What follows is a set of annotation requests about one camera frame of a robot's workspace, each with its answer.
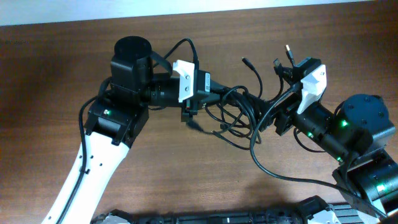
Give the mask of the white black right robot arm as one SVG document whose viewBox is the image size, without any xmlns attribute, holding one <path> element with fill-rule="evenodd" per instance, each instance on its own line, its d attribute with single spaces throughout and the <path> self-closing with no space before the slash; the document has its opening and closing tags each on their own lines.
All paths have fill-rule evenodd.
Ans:
<svg viewBox="0 0 398 224">
<path fill-rule="evenodd" d="M 305 134 L 338 162 L 327 187 L 355 209 L 381 219 L 397 211 L 397 163 L 385 150 L 396 127 L 380 96 L 353 95 L 334 111 L 316 101 L 300 112 L 292 95 L 264 108 L 257 131 L 271 124 L 279 135 L 290 128 Z"/>
</svg>

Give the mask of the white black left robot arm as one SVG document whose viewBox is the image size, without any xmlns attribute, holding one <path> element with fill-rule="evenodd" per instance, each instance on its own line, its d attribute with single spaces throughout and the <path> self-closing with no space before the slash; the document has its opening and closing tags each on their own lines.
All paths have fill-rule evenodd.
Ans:
<svg viewBox="0 0 398 224">
<path fill-rule="evenodd" d="M 89 223 L 114 172 L 149 118 L 149 108 L 181 109 L 190 121 L 220 101 L 224 86 L 200 70 L 198 59 L 169 62 L 139 36 L 119 39 L 111 76 L 78 115 L 78 154 L 45 223 Z"/>
</svg>

